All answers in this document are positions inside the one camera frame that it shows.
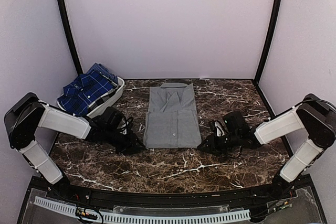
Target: folded shirt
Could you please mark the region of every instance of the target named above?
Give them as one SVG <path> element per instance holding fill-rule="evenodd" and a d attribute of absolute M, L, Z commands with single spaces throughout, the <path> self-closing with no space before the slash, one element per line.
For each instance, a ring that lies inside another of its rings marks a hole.
<path fill-rule="evenodd" d="M 114 86 L 118 85 L 118 77 L 115 76 L 114 74 L 111 74 L 110 71 L 106 67 L 104 67 L 102 64 L 100 63 L 93 64 L 93 66 L 89 69 L 89 71 L 87 71 L 87 74 L 90 74 L 94 70 L 102 74 L 104 77 L 106 77 L 110 81 L 112 81 L 112 84 Z"/>
<path fill-rule="evenodd" d="M 57 99 L 59 104 L 75 116 L 84 116 L 97 107 L 92 106 L 95 101 L 113 95 L 116 86 L 92 69 L 89 73 L 80 74 L 63 90 L 64 94 Z"/>

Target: black pole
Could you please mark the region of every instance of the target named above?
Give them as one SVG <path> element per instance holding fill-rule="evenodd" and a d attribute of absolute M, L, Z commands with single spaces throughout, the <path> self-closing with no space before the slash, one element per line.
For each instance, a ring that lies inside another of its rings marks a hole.
<path fill-rule="evenodd" d="M 266 64 L 267 56 L 268 56 L 268 53 L 269 53 L 269 49 L 271 47 L 273 34 L 274 34 L 274 30 L 275 30 L 275 25 L 277 23 L 277 18 L 278 18 L 278 14 L 279 14 L 280 3 L 281 3 L 281 0 L 274 0 L 274 2 L 273 2 L 273 9 L 272 9 L 272 14 L 271 14 L 271 19 L 269 21 L 269 26 L 268 26 L 268 30 L 267 30 L 267 35 L 266 35 L 266 40 L 265 40 L 263 52 L 261 53 L 257 73 L 256 73 L 256 76 L 254 77 L 254 81 L 257 84 L 259 84 L 261 75 L 263 74 L 263 70 L 265 68 L 265 64 Z"/>
<path fill-rule="evenodd" d="M 65 7 L 65 1 L 64 0 L 57 0 L 57 3 L 58 3 L 58 8 L 59 8 L 59 13 L 61 14 L 61 19 L 62 19 L 62 23 L 63 23 L 65 36 L 67 37 L 67 42 L 68 42 L 68 45 L 69 45 L 71 57 L 72 57 L 72 60 L 74 62 L 73 64 L 75 65 L 77 74 L 81 74 L 81 73 L 83 73 L 83 69 L 82 69 L 82 66 L 81 66 L 79 58 L 78 58 L 74 38 L 72 37 L 72 32 L 71 32 L 71 29 L 70 29 L 67 9 Z"/>

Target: gray shirt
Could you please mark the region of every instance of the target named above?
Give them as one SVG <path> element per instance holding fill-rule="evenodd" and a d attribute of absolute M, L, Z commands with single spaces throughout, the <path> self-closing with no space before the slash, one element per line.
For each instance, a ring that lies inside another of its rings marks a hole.
<path fill-rule="evenodd" d="M 144 143 L 147 148 L 196 148 L 201 143 L 192 84 L 150 88 Z"/>

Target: marble tabletop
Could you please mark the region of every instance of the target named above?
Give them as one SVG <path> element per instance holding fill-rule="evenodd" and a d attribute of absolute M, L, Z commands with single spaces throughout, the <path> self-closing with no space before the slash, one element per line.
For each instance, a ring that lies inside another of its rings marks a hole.
<path fill-rule="evenodd" d="M 202 139 L 208 123 L 240 110 L 250 126 L 269 114 L 250 80 L 126 80 L 123 96 L 114 105 L 134 117 L 133 130 L 142 140 L 149 104 L 149 87 L 165 82 L 193 83 Z M 89 143 L 59 134 L 50 156 L 74 185 L 133 193 L 202 193 L 271 183 L 288 160 L 281 139 L 239 158 L 214 156 L 195 149 L 150 149 L 117 155 L 112 145 Z"/>

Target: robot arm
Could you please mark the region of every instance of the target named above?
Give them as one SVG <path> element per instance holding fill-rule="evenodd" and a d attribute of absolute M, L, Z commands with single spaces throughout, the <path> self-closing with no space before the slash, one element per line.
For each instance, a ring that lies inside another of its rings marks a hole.
<path fill-rule="evenodd" d="M 50 184 L 56 185 L 69 181 L 35 140 L 36 129 L 43 127 L 92 142 L 105 140 L 116 147 L 117 153 L 139 152 L 143 146 L 130 130 L 132 122 L 125 122 L 122 132 L 117 130 L 122 118 L 123 115 L 112 107 L 92 120 L 75 117 L 28 93 L 6 113 L 5 126 L 11 148 L 22 153 Z"/>
<path fill-rule="evenodd" d="M 296 130 L 306 129 L 308 138 L 274 179 L 274 183 L 288 186 L 336 139 L 336 112 L 320 101 L 317 96 L 309 94 L 300 104 L 257 128 L 250 128 L 240 112 L 231 112 L 223 117 L 228 133 L 222 134 L 222 125 L 218 121 L 212 122 L 214 133 L 198 149 L 222 154 L 235 146 L 258 148 Z"/>

